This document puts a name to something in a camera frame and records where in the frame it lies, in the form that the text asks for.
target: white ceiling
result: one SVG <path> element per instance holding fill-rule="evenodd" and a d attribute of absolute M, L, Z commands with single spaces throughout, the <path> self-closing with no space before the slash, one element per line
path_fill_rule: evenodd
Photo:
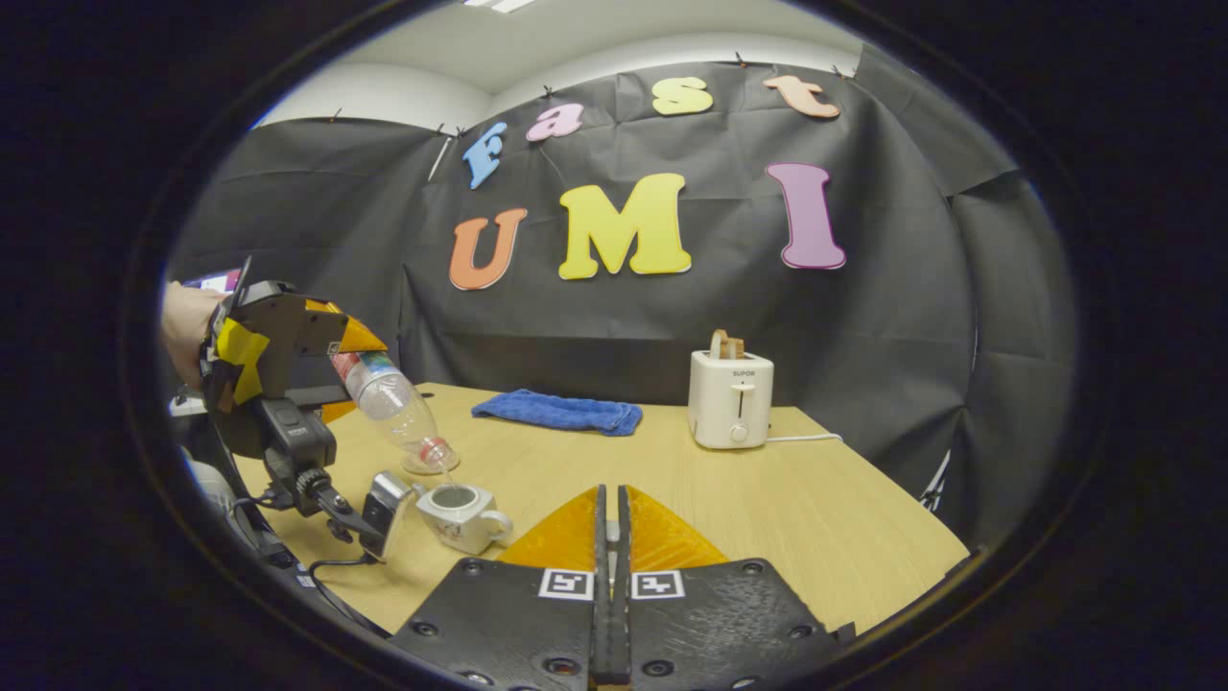
<path fill-rule="evenodd" d="M 510 15 L 454 0 L 338 61 L 406 65 L 499 93 L 598 50 L 712 32 L 779 36 L 853 55 L 861 52 L 861 41 L 852 34 L 781 0 L 537 0 Z M 736 48 L 729 47 L 731 59 Z"/>

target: white wall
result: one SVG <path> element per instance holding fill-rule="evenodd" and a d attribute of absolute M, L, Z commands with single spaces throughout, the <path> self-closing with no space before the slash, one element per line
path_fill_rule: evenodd
<path fill-rule="evenodd" d="M 296 118 L 372 118 L 447 131 L 474 124 L 532 101 L 542 86 L 564 88 L 609 74 L 710 60 L 733 60 L 737 50 L 753 63 L 781 63 L 853 74 L 860 55 L 825 45 L 764 34 L 693 33 L 629 43 L 550 68 L 497 95 L 460 80 L 404 65 L 340 63 L 314 74 L 278 103 L 260 125 Z"/>
<path fill-rule="evenodd" d="M 593 53 L 521 80 L 495 95 L 486 117 L 542 96 L 543 85 L 562 88 L 619 71 L 672 63 L 732 61 L 736 60 L 734 52 L 750 63 L 780 63 L 825 71 L 831 71 L 835 65 L 842 74 L 853 74 L 861 60 L 860 54 L 837 48 L 755 33 L 691 33 L 655 38 Z"/>
<path fill-rule="evenodd" d="M 490 93 L 433 72 L 377 63 L 333 64 L 281 99 L 262 125 L 296 118 L 340 117 L 392 120 L 454 131 L 486 118 Z"/>

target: screw hole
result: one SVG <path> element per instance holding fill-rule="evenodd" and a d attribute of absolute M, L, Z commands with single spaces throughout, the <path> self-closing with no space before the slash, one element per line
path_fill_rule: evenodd
<path fill-rule="evenodd" d="M 580 673 L 580 663 L 567 658 L 550 658 L 545 662 L 545 670 L 560 676 L 575 676 Z"/>
<path fill-rule="evenodd" d="M 643 674 L 648 676 L 668 676 L 674 671 L 674 663 L 669 660 L 652 660 L 651 663 L 645 663 Z"/>

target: human hand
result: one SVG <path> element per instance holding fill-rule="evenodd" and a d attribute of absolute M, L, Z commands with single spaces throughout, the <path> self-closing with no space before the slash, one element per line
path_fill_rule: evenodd
<path fill-rule="evenodd" d="M 200 344 L 209 330 L 209 317 L 226 295 L 216 290 L 167 284 L 162 295 L 162 342 L 174 372 L 188 387 L 200 390 Z"/>

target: white toaster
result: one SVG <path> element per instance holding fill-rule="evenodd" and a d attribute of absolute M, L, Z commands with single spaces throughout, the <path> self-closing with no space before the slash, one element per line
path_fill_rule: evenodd
<path fill-rule="evenodd" d="M 711 351 L 691 353 L 686 414 L 691 434 L 709 449 L 750 449 L 768 439 L 771 414 L 771 361 L 717 360 Z"/>

